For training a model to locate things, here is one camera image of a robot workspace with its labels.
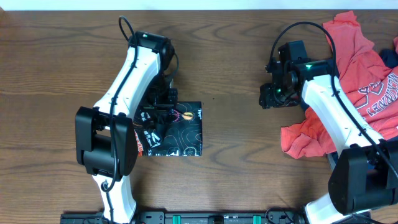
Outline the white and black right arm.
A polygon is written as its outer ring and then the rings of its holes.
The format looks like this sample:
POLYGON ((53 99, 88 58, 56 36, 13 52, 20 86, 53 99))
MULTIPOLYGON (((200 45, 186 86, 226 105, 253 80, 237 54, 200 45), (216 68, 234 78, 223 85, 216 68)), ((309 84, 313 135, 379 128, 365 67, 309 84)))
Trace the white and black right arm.
POLYGON ((314 110, 330 135, 338 160, 328 193, 304 206, 296 223, 341 223, 370 210, 397 204, 397 142, 386 141, 362 119, 342 90, 332 59, 313 61, 301 40, 278 48, 267 72, 272 81, 260 87, 264 109, 299 105, 314 110))

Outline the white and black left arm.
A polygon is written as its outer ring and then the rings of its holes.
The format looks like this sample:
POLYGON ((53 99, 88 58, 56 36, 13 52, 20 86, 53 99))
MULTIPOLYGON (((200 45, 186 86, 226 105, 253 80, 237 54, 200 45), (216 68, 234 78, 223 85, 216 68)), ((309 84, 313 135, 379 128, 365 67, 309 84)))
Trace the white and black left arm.
POLYGON ((176 57, 167 37, 138 31, 127 38, 126 60, 109 90, 91 108, 75 115, 76 159, 97 183, 104 212, 102 221, 132 223, 136 201, 130 174, 138 157, 133 125, 139 110, 149 112, 149 126, 165 131, 178 91, 166 75, 176 57))

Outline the black orange-patterned jersey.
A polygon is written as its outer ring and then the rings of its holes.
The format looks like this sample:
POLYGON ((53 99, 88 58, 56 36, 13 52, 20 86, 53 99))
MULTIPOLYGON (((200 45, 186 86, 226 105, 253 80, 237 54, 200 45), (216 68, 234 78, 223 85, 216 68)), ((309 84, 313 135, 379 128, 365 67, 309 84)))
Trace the black orange-patterned jersey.
POLYGON ((140 156, 201 156, 200 101, 180 101, 164 117, 138 110, 133 119, 140 156))

